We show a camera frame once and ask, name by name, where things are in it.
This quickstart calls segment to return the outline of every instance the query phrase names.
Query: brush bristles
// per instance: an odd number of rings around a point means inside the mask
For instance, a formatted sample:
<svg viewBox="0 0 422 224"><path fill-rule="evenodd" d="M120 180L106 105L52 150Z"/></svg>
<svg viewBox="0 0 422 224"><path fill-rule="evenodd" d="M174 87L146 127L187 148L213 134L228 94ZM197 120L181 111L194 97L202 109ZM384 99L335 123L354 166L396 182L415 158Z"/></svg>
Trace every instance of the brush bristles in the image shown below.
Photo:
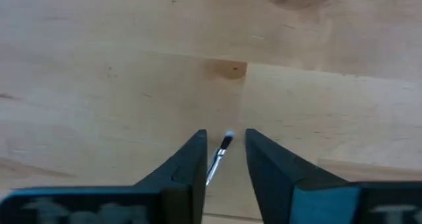
<svg viewBox="0 0 422 224"><path fill-rule="evenodd" d="M220 148L226 150L229 147L234 136L235 136L235 133L233 131L227 131Z"/></svg>

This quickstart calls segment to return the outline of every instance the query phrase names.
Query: wooden table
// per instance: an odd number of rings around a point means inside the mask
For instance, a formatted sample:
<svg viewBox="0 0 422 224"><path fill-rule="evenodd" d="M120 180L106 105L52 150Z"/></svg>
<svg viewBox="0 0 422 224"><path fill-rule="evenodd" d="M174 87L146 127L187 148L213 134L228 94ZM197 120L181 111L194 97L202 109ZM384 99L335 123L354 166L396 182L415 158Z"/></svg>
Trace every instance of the wooden table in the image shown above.
<svg viewBox="0 0 422 224"><path fill-rule="evenodd" d="M422 0L287 3L0 0L1 193L133 184L200 128L210 151L238 134L209 223L260 219L246 128L349 179L421 179Z"/></svg>

